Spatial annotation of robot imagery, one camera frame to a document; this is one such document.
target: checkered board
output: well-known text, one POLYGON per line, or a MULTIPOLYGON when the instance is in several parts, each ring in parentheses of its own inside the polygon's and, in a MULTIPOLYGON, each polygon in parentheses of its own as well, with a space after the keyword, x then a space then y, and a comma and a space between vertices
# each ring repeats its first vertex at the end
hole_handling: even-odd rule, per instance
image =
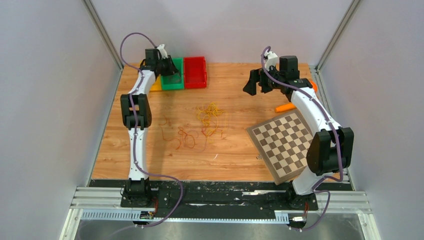
POLYGON ((306 154, 313 137, 297 109, 249 127, 247 132, 275 184, 296 177, 307 166, 306 154))

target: wood grain surface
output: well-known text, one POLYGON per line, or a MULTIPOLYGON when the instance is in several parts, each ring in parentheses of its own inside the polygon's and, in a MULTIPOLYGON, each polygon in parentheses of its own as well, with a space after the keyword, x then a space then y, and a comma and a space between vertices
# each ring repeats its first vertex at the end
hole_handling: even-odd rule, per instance
MULTIPOLYGON (((274 118, 274 108, 288 103, 275 90, 250 96, 243 92, 253 63, 207 64, 207 88, 150 92, 148 101, 152 124, 147 137, 147 167, 155 174, 171 175, 180 180, 204 181, 273 181, 246 128, 274 118), (222 137, 215 134, 206 141, 197 119, 197 106, 214 102, 228 112, 222 137), (163 135, 159 124, 163 126, 163 135), (193 149, 179 145, 178 127, 196 138, 193 149)), ((311 80, 307 64, 299 64, 300 77, 311 80)), ((127 94, 137 79, 137 71, 125 67, 100 145, 92 174, 93 179, 127 179, 130 168, 130 141, 121 116, 120 96, 127 94)))

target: connector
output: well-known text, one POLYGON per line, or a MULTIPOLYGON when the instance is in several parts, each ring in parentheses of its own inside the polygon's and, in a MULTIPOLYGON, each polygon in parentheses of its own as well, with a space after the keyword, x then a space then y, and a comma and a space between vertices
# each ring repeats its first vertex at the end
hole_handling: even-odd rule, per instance
POLYGON ((306 217, 304 216, 295 216, 289 219, 292 222, 304 222, 306 223, 306 217))
POLYGON ((154 217, 154 214, 152 212, 149 212, 149 211, 142 211, 140 213, 140 219, 149 219, 149 220, 151 220, 151 219, 153 219, 153 217, 154 217))

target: gray wall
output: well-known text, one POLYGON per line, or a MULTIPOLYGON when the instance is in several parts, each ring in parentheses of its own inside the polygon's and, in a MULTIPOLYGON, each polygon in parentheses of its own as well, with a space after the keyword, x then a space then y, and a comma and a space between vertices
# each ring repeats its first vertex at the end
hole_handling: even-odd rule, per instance
MULTIPOLYGON (((215 63, 258 63, 262 50, 316 64, 351 0, 92 0, 116 47, 131 32, 167 44, 172 57, 215 63)), ((140 62, 151 47, 132 36, 124 48, 140 62)))
POLYGON ((0 56, 0 239, 56 240, 120 71, 79 0, 2 0, 0 56))
POLYGON ((424 1, 364 0, 322 75, 382 239, 423 239, 424 1))

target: green bin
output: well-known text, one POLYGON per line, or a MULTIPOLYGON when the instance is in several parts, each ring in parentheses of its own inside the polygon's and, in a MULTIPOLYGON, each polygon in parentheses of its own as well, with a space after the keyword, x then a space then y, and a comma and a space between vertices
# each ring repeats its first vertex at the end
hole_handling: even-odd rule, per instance
POLYGON ((179 73, 171 76, 160 76, 162 90, 184 89, 183 58, 173 58, 172 61, 179 73))

